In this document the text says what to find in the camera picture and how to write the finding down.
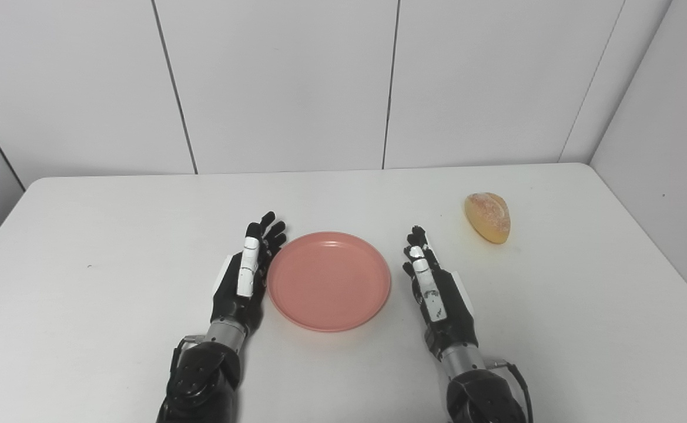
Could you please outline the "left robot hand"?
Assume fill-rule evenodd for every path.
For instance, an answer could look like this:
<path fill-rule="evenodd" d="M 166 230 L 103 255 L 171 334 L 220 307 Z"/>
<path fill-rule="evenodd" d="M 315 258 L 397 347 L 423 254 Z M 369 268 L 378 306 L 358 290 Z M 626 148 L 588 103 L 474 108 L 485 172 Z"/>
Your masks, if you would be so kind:
<path fill-rule="evenodd" d="M 220 273 L 211 323 L 238 323 L 246 335 L 258 329 L 270 265 L 287 241 L 285 228 L 273 211 L 247 226 L 241 251 L 229 257 Z"/>

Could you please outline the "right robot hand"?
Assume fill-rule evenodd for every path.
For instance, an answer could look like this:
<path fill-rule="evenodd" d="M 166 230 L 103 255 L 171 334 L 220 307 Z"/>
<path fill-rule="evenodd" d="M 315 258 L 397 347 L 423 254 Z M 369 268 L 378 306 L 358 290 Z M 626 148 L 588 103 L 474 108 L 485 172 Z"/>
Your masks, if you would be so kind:
<path fill-rule="evenodd" d="M 411 291 L 425 323 L 425 343 L 442 360 L 451 347 L 477 347 L 474 319 L 458 284 L 441 267 L 424 228 L 414 226 L 403 249 L 403 270 L 411 280 Z"/>

